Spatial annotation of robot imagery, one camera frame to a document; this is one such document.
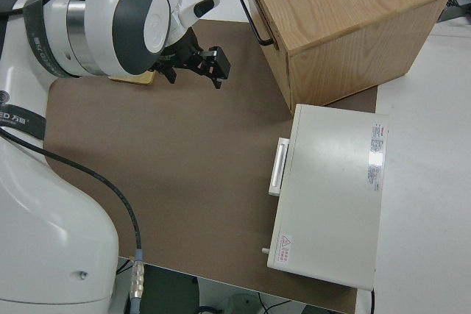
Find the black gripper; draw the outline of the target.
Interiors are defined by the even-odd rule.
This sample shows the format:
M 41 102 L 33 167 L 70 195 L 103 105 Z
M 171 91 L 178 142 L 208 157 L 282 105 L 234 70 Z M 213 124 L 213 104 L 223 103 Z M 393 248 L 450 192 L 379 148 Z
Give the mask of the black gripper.
M 152 70 L 174 84 L 177 74 L 173 68 L 186 68 L 200 76 L 206 76 L 215 89 L 220 89 L 222 82 L 228 79 L 230 67 L 221 47 L 214 46 L 203 51 L 193 29 L 188 29 L 177 42 L 165 47 L 160 54 L 160 61 L 152 66 Z

